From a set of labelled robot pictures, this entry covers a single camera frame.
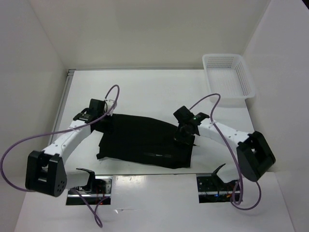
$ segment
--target black fabric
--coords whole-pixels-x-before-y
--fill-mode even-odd
[[[157,119],[113,114],[110,133],[99,144],[98,159],[116,158],[166,168],[190,167],[195,137],[189,145],[174,141],[177,127]]]

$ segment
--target cable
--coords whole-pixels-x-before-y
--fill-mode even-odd
[[[25,139],[22,139],[22,140],[19,140],[18,142],[14,143],[12,146],[10,146],[3,154],[1,160],[0,160],[0,173],[1,173],[1,176],[3,177],[3,179],[5,180],[5,182],[7,184],[9,184],[11,187],[19,190],[19,191],[23,191],[23,192],[33,192],[31,190],[28,190],[28,189],[25,189],[25,188],[20,188],[16,185],[14,185],[11,181],[9,181],[9,179],[6,177],[4,171],[3,171],[3,162],[4,162],[4,158],[7,156],[7,154],[14,148],[16,147],[17,145],[27,141],[27,140],[30,140],[30,139],[35,139],[35,138],[39,138],[39,137],[43,137],[43,136],[48,136],[48,135],[53,135],[53,134],[62,134],[62,133],[67,133],[67,132],[70,132],[70,131],[73,131],[73,130],[77,130],[77,129],[80,129],[80,128],[83,128],[83,127],[86,127],[86,126],[89,126],[89,125],[92,125],[100,120],[102,120],[117,104],[117,100],[118,100],[118,97],[119,97],[119,93],[120,93],[120,87],[118,85],[113,85],[110,90],[107,92],[105,98],[108,97],[109,93],[114,89],[114,88],[117,88],[118,91],[117,91],[117,95],[116,95],[116,98],[114,100],[114,103],[113,105],[111,106],[111,108],[105,113],[103,114],[101,117],[97,118],[96,120],[90,122],[90,123],[87,123],[85,125],[82,125],[82,126],[78,126],[78,127],[75,127],[74,129],[68,129],[68,130],[60,130],[60,131],[55,131],[55,132],[49,132],[49,133],[43,133],[43,134],[38,134],[38,135],[33,135],[33,136],[30,136],[28,138],[25,138]]]
[[[103,223],[102,223],[101,219],[99,218],[99,216],[97,215],[97,209],[98,209],[98,206],[99,206],[105,199],[107,199],[108,197],[105,197],[105,198],[103,197],[103,198],[97,203],[95,210],[93,210],[93,209],[91,208],[91,206],[89,205],[89,203],[87,202],[87,200],[79,193],[79,191],[77,191],[77,190],[74,189],[74,188],[71,188],[70,190],[73,191],[73,192],[75,192],[75,193],[82,199],[82,201],[85,203],[85,205],[87,205],[87,207],[90,209],[90,211],[92,212],[93,216],[95,217],[95,221],[96,221],[97,225],[98,225],[100,228],[102,228],[102,227],[103,227]]]
[[[228,143],[228,141],[227,141],[226,138],[224,137],[223,133],[220,131],[220,129],[218,128],[218,126],[216,125],[216,123],[214,123],[214,120],[213,120],[213,112],[214,112],[216,106],[218,105],[218,103],[219,103],[219,101],[220,101],[220,99],[221,99],[221,95],[220,95],[219,93],[212,93],[212,94],[210,94],[210,95],[207,95],[207,96],[201,98],[199,101],[197,101],[197,103],[195,103],[193,106],[191,106],[191,108],[190,108],[189,110],[192,110],[192,109],[193,109],[197,104],[199,104],[201,101],[203,101],[204,99],[206,99],[206,98],[208,98],[208,97],[211,97],[211,96],[218,96],[217,102],[214,104],[213,108],[211,109],[211,115],[210,115],[211,122],[212,122],[212,124],[214,125],[214,127],[216,128],[216,130],[218,131],[218,133],[220,134],[220,136],[222,137],[222,139],[223,139],[225,145],[227,146],[229,152],[231,153],[232,158],[233,158],[234,163],[235,163],[236,168],[237,168],[237,172],[238,172],[238,174],[239,174],[239,180],[238,180],[237,183],[235,184],[234,189],[233,189],[233,192],[232,192],[231,203],[232,203],[232,205],[233,205],[234,207],[236,207],[237,209],[240,209],[240,210],[251,210],[251,209],[255,208],[255,207],[260,203],[260,201],[261,201],[261,198],[262,198],[261,187],[260,187],[259,183],[256,182],[256,184],[257,184],[257,186],[258,186],[258,188],[259,188],[259,198],[258,198],[257,202],[256,202],[253,206],[251,206],[251,207],[249,207],[249,208],[240,208],[240,207],[238,207],[238,205],[240,205],[240,203],[242,202],[242,198],[243,198],[243,180],[242,180],[242,175],[241,175],[240,167],[239,167],[238,161],[237,161],[237,159],[236,159],[236,157],[235,157],[235,155],[234,155],[233,149],[231,148],[230,144]],[[236,192],[236,189],[237,189],[238,185],[240,185],[240,194],[239,194],[239,201],[237,202],[237,201],[235,200],[235,192]]]

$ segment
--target table surface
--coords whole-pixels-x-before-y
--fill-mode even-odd
[[[309,228],[309,201],[304,194],[309,191],[308,176],[309,169],[276,172],[286,207],[297,232],[305,232]]]
[[[251,211],[230,203],[199,203],[195,174],[114,176],[111,205],[102,205],[100,229],[84,205],[66,206],[66,191],[54,198],[27,193],[15,232],[293,232],[274,173],[260,179],[262,200]],[[258,198],[244,181],[243,207]]]
[[[209,94],[203,70],[98,70],[75,71],[57,129],[66,129],[73,117],[89,105],[90,99],[103,99],[118,84],[120,96],[115,113],[148,116],[177,125],[173,113],[181,106],[191,107]],[[116,90],[110,94],[115,97]],[[205,100],[193,113],[210,114],[213,102]],[[245,101],[217,107],[214,118],[240,131],[253,131]],[[114,159],[97,160],[102,133],[94,131],[71,154],[66,171],[87,168],[96,174],[193,174],[211,173],[223,163],[233,162],[227,148],[196,136],[191,168],[168,169]]]
[[[191,106],[207,95],[202,70],[76,71],[59,118],[60,129],[67,128],[91,98],[103,99],[113,84],[121,88],[116,113],[150,116],[175,125],[176,109]],[[212,106],[211,101],[204,101],[194,113],[209,114]],[[244,101],[233,107],[218,107],[214,117],[237,130],[253,130]],[[66,171],[83,167],[97,174],[117,174],[112,183],[111,205],[98,209],[106,232],[294,231],[274,173],[266,173],[259,181],[262,201],[254,210],[239,211],[230,203],[198,202],[196,175],[185,173],[212,172],[221,163],[230,162],[227,148],[216,142],[197,136],[191,168],[172,170],[111,159],[98,161],[101,136],[93,132],[85,139],[68,159]],[[257,200],[258,191],[247,180],[244,187],[243,207],[248,207]],[[87,207],[65,206],[65,201],[66,192],[58,198],[27,193],[15,232],[42,228],[46,232],[102,231]]]

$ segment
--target white basket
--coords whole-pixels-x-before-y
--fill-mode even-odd
[[[242,56],[206,54],[203,65],[210,93],[219,93],[225,99],[255,96],[252,77]]]

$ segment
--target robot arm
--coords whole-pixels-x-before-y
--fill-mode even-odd
[[[68,130],[42,151],[32,151],[28,156],[26,188],[44,194],[59,196],[64,189],[83,187],[93,189],[95,173],[77,169],[66,173],[64,165],[75,148],[95,130],[102,121],[93,123],[111,108],[111,100],[91,99],[89,108],[74,117]]]
[[[214,127],[213,124],[215,123],[228,141],[234,154],[237,154],[241,173],[250,181],[258,181],[276,161],[260,132],[242,132],[215,121],[211,122],[208,115],[204,113],[194,115],[185,106],[178,109],[174,116],[179,122],[174,139],[181,143],[187,143],[193,134],[197,134],[226,145]],[[235,165],[225,165],[220,170],[216,170],[216,174],[224,183],[238,179]]]

